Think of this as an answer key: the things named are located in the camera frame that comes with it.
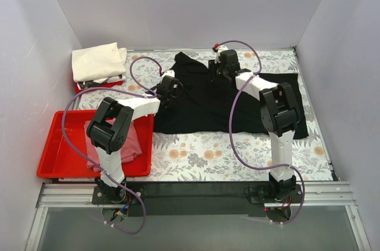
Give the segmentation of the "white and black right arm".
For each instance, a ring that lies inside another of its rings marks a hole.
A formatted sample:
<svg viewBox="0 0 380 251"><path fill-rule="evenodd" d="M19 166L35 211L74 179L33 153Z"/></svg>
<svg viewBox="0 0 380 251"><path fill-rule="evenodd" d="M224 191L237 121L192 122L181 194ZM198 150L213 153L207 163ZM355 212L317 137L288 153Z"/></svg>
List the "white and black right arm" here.
<svg viewBox="0 0 380 251"><path fill-rule="evenodd" d="M289 198L296 190L295 167L293 166L292 142L301 113L293 88L288 83L269 82L248 69L242 69L238 54L223 45L215 45L216 58L208 62L210 78L228 80L238 90L229 113L228 133L231 148L238 161L256 171L268 170L268 188L264 193L276 202ZM271 141L271 165L254 167L246 163L233 142L232 123L235 106L242 93L249 94L260 103L261 122Z"/></svg>

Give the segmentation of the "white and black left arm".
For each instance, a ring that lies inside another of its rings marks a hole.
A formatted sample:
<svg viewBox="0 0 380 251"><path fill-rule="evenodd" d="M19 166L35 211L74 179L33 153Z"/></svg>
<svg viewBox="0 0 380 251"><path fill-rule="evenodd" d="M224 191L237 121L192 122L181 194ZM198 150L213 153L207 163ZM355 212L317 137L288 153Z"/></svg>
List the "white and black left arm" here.
<svg viewBox="0 0 380 251"><path fill-rule="evenodd" d="M89 159L89 162L101 172L98 186L102 193L115 204L126 198L126 189L121 185L125 180L121 149L132 121L165 109L183 90L183 85L175 78L175 72L168 70L154 89L153 98L135 97L119 102L106 97L87 127L86 135L97 155L97 160Z"/></svg>

